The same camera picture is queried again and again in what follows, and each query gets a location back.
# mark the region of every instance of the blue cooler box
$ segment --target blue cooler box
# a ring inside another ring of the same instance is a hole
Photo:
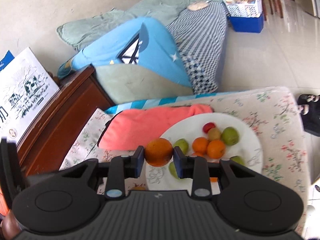
[[[236,32],[260,33],[263,29],[263,15],[259,18],[228,17]]]

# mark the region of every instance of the pink towel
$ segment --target pink towel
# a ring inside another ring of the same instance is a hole
[[[135,150],[159,138],[171,126],[196,114],[212,113],[206,105],[129,109],[119,113],[101,135],[98,147],[106,150]]]

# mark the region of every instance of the white plate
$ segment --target white plate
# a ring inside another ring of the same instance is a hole
[[[226,153],[223,158],[230,158],[235,155],[240,155],[245,161],[248,168],[258,173],[262,172],[262,147],[259,139],[251,128],[242,122],[240,119],[222,113],[198,114],[187,119],[184,119],[174,126],[170,127],[161,138],[169,140],[174,144],[177,140],[185,138],[189,143],[189,150],[187,155],[191,155],[193,150],[191,148],[192,142],[198,137],[207,137],[202,131],[202,127],[208,123],[214,122],[221,132],[232,126],[236,128],[240,135],[240,140],[236,145],[227,146]],[[192,179],[178,180],[174,178],[168,169],[169,163],[163,167],[156,168],[149,164],[146,166],[146,179],[149,190],[188,190],[191,194]],[[217,182],[211,183],[212,194],[219,194],[219,186]]]

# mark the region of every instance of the red object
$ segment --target red object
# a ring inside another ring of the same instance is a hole
[[[216,128],[216,124],[213,123],[213,122],[206,123],[202,127],[202,130],[203,130],[204,133],[208,133],[211,128]]]
[[[2,191],[0,188],[0,214],[6,216],[9,212],[9,208],[4,199],[4,195],[2,195]]]

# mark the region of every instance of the orange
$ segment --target orange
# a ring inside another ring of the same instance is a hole
[[[197,156],[201,156],[202,157],[203,155],[204,155],[204,153],[197,153],[197,152],[191,154],[191,156],[193,156],[193,157],[197,157]]]
[[[226,145],[221,140],[213,140],[207,147],[207,155],[212,159],[221,158],[226,152]]]
[[[218,178],[216,178],[216,177],[211,177],[211,178],[210,178],[210,181],[211,181],[211,182],[218,182]]]
[[[209,140],[205,137],[198,137],[192,143],[192,148],[196,153],[205,154]]]
[[[165,166],[172,158],[173,148],[171,143],[163,138],[149,142],[144,149],[146,162],[154,167]]]

